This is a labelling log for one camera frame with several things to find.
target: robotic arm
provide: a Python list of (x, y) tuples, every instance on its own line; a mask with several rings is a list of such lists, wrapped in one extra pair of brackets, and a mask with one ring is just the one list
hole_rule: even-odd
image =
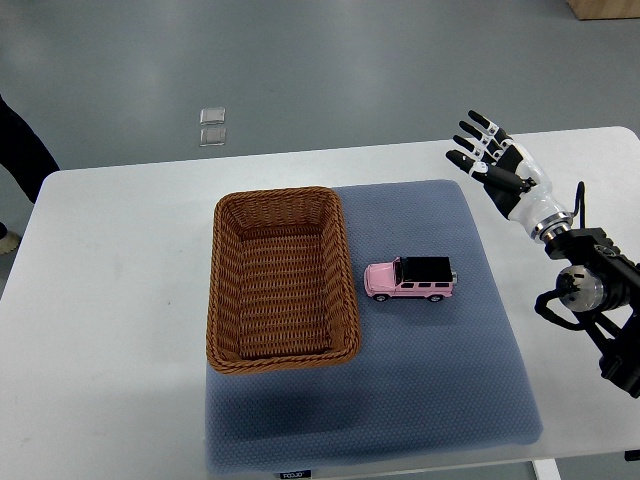
[[(553, 197), (551, 181), (522, 145), (482, 115), (470, 111), (469, 117), (479, 128), (464, 121), (460, 127), (477, 142), (454, 135), (465, 152), (450, 150), (447, 158), (483, 183), (500, 213), (543, 243), (549, 258), (571, 262), (558, 275), (556, 288), (538, 296), (535, 311), (563, 328), (584, 330), (602, 353), (602, 377), (640, 397), (640, 264), (622, 255), (601, 228), (585, 228), (582, 182), (570, 212)], [(580, 228), (572, 229), (578, 215)], [(547, 306), (556, 298), (577, 322)], [(633, 313), (620, 328), (603, 312), (624, 305)]]

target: label tag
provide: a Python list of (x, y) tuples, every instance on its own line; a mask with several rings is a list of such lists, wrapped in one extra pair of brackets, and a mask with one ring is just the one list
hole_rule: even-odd
[(280, 473), (282, 480), (297, 480), (298, 478), (311, 478), (311, 470), (298, 470), (297, 472)]

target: pink toy car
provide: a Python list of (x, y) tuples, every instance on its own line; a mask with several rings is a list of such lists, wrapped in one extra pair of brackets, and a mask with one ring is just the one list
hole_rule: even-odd
[(453, 295), (457, 283), (449, 257), (397, 257), (393, 262), (372, 263), (364, 271), (364, 289), (377, 302), (390, 297), (439, 302)]

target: white table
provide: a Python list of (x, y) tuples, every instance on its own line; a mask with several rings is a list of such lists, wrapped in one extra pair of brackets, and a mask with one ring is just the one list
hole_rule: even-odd
[[(586, 181), (588, 226), (602, 226), (640, 260), (640, 141), (631, 131), (516, 140), (570, 209), (577, 182)], [(500, 216), (481, 186), (444, 158), (452, 147), (447, 140), (54, 174), (0, 301), (0, 478), (208, 478), (204, 332), (216, 202), (241, 190), (436, 178), (456, 180), (469, 202), (542, 436), (529, 446), (325, 468), (314, 477), (640, 447), (640, 403), (600, 378), (600, 354), (587, 335), (533, 311), (567, 263), (549, 260), (520, 225)]]

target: white robotic hand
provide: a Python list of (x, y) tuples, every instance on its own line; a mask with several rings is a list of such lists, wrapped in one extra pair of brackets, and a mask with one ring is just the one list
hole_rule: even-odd
[(500, 213), (520, 223), (536, 242), (570, 230), (574, 214), (553, 198), (551, 181), (529, 152), (482, 115), (471, 110), (469, 117), (481, 129), (464, 121), (460, 127), (477, 142), (454, 135), (467, 153), (450, 150), (447, 158), (482, 182)]

